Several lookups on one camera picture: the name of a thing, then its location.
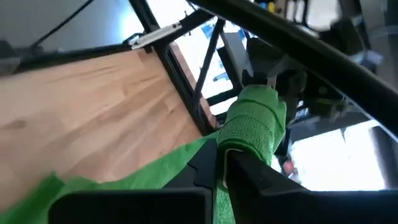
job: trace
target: black plastic part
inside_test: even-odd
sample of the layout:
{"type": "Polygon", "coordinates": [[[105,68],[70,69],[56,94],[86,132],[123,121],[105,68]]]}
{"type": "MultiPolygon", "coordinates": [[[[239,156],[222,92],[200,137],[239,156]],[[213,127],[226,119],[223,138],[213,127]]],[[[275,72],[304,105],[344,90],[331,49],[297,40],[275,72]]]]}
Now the black plastic part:
{"type": "Polygon", "coordinates": [[[341,18],[330,30],[319,33],[320,40],[330,44],[346,55],[364,54],[365,44],[350,18],[341,18]]]}
{"type": "Polygon", "coordinates": [[[216,120],[217,120],[217,122],[218,122],[219,124],[224,124],[225,121],[226,121],[226,115],[227,115],[226,112],[220,113],[220,114],[216,115],[216,120]]]}
{"type": "Polygon", "coordinates": [[[279,96],[286,96],[288,94],[290,91],[289,80],[295,74],[297,74],[297,70],[285,70],[281,74],[278,74],[275,89],[278,91],[279,96]]]}
{"type": "Polygon", "coordinates": [[[237,224],[398,221],[396,191],[311,192],[248,152],[229,152],[227,163],[237,224]]]}
{"type": "Polygon", "coordinates": [[[217,141],[207,140],[160,190],[97,190],[66,195],[52,205],[49,223],[213,223],[217,152],[217,141]]]}
{"type": "Polygon", "coordinates": [[[275,156],[287,156],[289,151],[289,143],[290,143],[290,130],[286,129],[285,136],[282,139],[282,142],[278,145],[274,155],[275,156]]]}
{"type": "Polygon", "coordinates": [[[97,190],[58,199],[49,224],[211,223],[206,220],[207,189],[97,190]]]}
{"type": "Polygon", "coordinates": [[[240,93],[242,91],[242,84],[239,81],[239,74],[238,71],[236,71],[234,68],[231,56],[228,54],[225,47],[217,49],[217,52],[218,56],[220,56],[221,62],[223,63],[225,72],[228,75],[229,80],[231,80],[233,89],[240,93]]]}
{"type": "Polygon", "coordinates": [[[343,97],[335,89],[333,89],[327,82],[318,78],[311,71],[308,71],[306,88],[303,91],[303,97],[311,99],[329,99],[329,100],[342,100],[343,97]]]}
{"type": "Polygon", "coordinates": [[[307,118],[295,121],[290,125],[290,140],[292,142],[310,138],[319,134],[327,133],[355,124],[369,121],[369,118],[362,113],[350,112],[334,120],[318,117],[307,118]]]}
{"type": "Polygon", "coordinates": [[[163,189],[205,189],[205,223],[212,223],[216,214],[217,152],[215,139],[209,139],[163,189]]]}
{"type": "Polygon", "coordinates": [[[145,50],[145,53],[147,53],[147,54],[152,53],[152,46],[147,45],[144,47],[144,50],[145,50]]]}
{"type": "Polygon", "coordinates": [[[206,100],[207,100],[207,103],[209,104],[209,106],[213,106],[213,105],[216,105],[217,103],[221,103],[221,102],[226,101],[232,97],[235,97],[239,93],[240,93],[239,90],[232,89],[232,90],[228,90],[228,91],[219,93],[215,96],[209,97],[206,100]]]}
{"type": "Polygon", "coordinates": [[[217,148],[215,139],[207,140],[187,166],[164,188],[204,187],[215,190],[217,148]]]}
{"type": "Polygon", "coordinates": [[[326,82],[346,95],[398,139],[398,92],[320,40],[249,1],[192,0],[191,2],[229,20],[287,52],[326,82]]]}
{"type": "Polygon", "coordinates": [[[260,77],[267,78],[267,73],[275,67],[285,53],[263,42],[258,38],[250,38],[246,44],[254,73],[263,73],[260,77]]]}
{"type": "MultiPolygon", "coordinates": [[[[146,33],[159,29],[159,25],[146,1],[129,0],[129,2],[136,12],[136,15],[146,33]]],[[[199,131],[202,135],[214,132],[215,129],[207,120],[207,116],[203,108],[199,106],[195,109],[192,106],[193,88],[191,87],[170,46],[159,41],[153,44],[153,48],[199,131]]]]}
{"type": "Polygon", "coordinates": [[[203,85],[205,84],[207,71],[209,70],[211,59],[213,58],[213,54],[217,47],[218,37],[220,36],[220,33],[223,31],[224,25],[225,25],[225,21],[222,19],[218,19],[217,23],[213,29],[213,33],[211,34],[209,46],[207,47],[205,59],[203,61],[203,65],[200,69],[199,78],[198,78],[197,84],[195,86],[195,91],[193,92],[193,96],[192,96],[192,103],[193,103],[194,107],[199,106],[199,99],[201,97],[201,89],[203,88],[203,85]]]}

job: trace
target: black rod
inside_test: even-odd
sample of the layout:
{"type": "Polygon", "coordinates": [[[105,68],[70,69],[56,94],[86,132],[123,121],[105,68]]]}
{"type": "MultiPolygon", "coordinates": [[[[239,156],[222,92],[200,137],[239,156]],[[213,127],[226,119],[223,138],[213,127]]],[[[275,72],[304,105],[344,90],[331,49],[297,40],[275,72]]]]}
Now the black rod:
{"type": "Polygon", "coordinates": [[[65,24],[67,24],[69,21],[71,21],[74,17],[77,16],[83,9],[85,9],[88,5],[90,5],[94,0],[88,0],[85,2],[82,6],[80,6],[75,12],[72,13],[72,15],[68,16],[64,21],[62,21],[58,26],[54,27],[50,32],[46,33],[44,36],[36,40],[30,47],[32,49],[36,48],[41,44],[43,41],[45,41],[48,37],[50,37],[52,34],[54,34],[56,31],[61,29],[65,24]]]}
{"type": "Polygon", "coordinates": [[[195,12],[191,13],[189,16],[180,20],[180,24],[182,26],[181,29],[175,31],[174,33],[172,33],[172,34],[168,35],[167,37],[164,37],[158,41],[162,42],[162,44],[169,44],[169,43],[175,41],[177,38],[187,34],[189,31],[204,24],[206,21],[209,21],[213,17],[214,17],[214,15],[212,15],[204,10],[198,9],[195,12]]]}
{"type": "Polygon", "coordinates": [[[364,113],[376,119],[390,135],[398,139],[398,92],[375,74],[350,61],[346,55],[333,47],[249,1],[191,2],[287,52],[315,71],[341,94],[346,95],[364,113]]]}
{"type": "Polygon", "coordinates": [[[308,27],[308,8],[310,7],[310,1],[309,0],[304,0],[304,10],[303,10],[303,19],[301,23],[305,26],[308,27]]]}
{"type": "Polygon", "coordinates": [[[197,107],[199,104],[199,98],[201,96],[201,89],[203,88],[203,84],[205,83],[207,71],[209,70],[209,66],[210,66],[210,62],[211,62],[211,59],[213,58],[213,54],[217,47],[218,37],[220,36],[220,33],[223,31],[224,25],[225,25],[225,20],[218,19],[217,23],[213,29],[213,33],[211,34],[210,43],[209,43],[209,46],[207,47],[207,52],[205,55],[205,59],[203,61],[203,66],[200,69],[197,85],[195,86],[195,91],[193,92],[193,96],[192,96],[192,103],[193,103],[194,107],[197,107]]]}

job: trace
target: black metal frame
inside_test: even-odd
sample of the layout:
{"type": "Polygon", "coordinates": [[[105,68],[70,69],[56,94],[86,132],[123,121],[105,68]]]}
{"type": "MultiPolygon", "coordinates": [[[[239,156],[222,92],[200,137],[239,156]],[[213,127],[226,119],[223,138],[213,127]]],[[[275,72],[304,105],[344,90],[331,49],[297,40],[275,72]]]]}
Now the black metal frame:
{"type": "Polygon", "coordinates": [[[131,46],[125,44],[115,44],[92,49],[73,50],[70,52],[44,53],[30,57],[24,57],[14,73],[27,72],[30,70],[47,68],[65,63],[77,62],[90,58],[102,57],[105,55],[116,54],[131,50],[131,46]]]}
{"type": "Polygon", "coordinates": [[[207,52],[205,55],[205,60],[203,61],[203,65],[200,69],[199,78],[197,81],[197,85],[195,87],[195,91],[193,92],[193,106],[199,106],[199,99],[201,97],[201,89],[203,88],[203,84],[205,84],[207,71],[209,70],[210,62],[213,58],[213,54],[216,51],[218,37],[220,33],[223,31],[223,27],[225,25],[225,21],[222,19],[218,19],[216,26],[213,29],[213,33],[211,34],[210,43],[207,48],[207,52]]]}
{"type": "MultiPolygon", "coordinates": [[[[159,24],[157,23],[146,1],[129,0],[129,2],[136,12],[137,17],[144,27],[146,33],[150,33],[157,29],[160,29],[159,24]]],[[[195,122],[199,131],[203,135],[210,134],[214,132],[215,129],[210,124],[203,108],[201,106],[193,106],[193,88],[191,87],[187,77],[185,76],[185,73],[183,72],[177,58],[175,57],[171,47],[169,46],[169,43],[191,31],[192,29],[198,27],[199,25],[203,24],[212,17],[213,16],[211,16],[209,13],[202,11],[201,9],[196,10],[193,14],[180,21],[183,28],[180,29],[178,33],[174,33],[171,38],[168,37],[152,44],[160,61],[166,69],[166,72],[169,74],[169,77],[174,84],[174,87],[179,93],[182,101],[184,102],[184,105],[187,107],[187,110],[190,113],[193,122],[195,122]]]]}

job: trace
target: green cloth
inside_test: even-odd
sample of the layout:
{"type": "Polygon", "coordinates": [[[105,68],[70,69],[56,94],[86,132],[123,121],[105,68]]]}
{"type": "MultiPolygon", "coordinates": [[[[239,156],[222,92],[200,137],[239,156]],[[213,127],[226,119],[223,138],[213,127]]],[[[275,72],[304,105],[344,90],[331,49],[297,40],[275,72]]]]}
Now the green cloth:
{"type": "MultiPolygon", "coordinates": [[[[219,132],[179,147],[124,179],[103,184],[82,177],[67,183],[55,174],[48,176],[31,194],[0,217],[0,223],[46,223],[54,201],[78,190],[159,189],[177,175],[209,138],[218,140],[219,148],[238,147],[252,151],[270,164],[285,129],[286,105],[277,92],[265,86],[245,88],[228,110],[219,132]]],[[[231,202],[224,190],[217,192],[217,223],[234,223],[231,202]]]]}

